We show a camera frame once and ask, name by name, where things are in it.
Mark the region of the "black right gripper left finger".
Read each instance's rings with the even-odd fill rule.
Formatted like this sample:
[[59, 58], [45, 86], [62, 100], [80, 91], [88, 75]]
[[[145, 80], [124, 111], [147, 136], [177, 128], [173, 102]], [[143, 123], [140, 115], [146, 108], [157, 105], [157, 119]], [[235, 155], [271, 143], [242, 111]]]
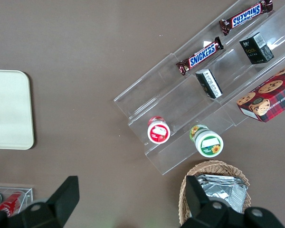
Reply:
[[0, 228], [62, 228], [79, 199], [78, 177], [69, 176], [46, 202], [34, 203], [10, 218], [0, 211]]

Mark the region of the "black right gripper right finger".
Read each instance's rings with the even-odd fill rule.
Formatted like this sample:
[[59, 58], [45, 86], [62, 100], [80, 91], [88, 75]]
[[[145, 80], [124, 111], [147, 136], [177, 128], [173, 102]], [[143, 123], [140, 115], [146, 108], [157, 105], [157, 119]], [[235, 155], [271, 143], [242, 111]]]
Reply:
[[195, 176], [186, 177], [186, 199], [192, 217], [182, 228], [283, 228], [281, 221], [269, 210], [250, 207], [244, 214], [226, 204], [210, 200]]

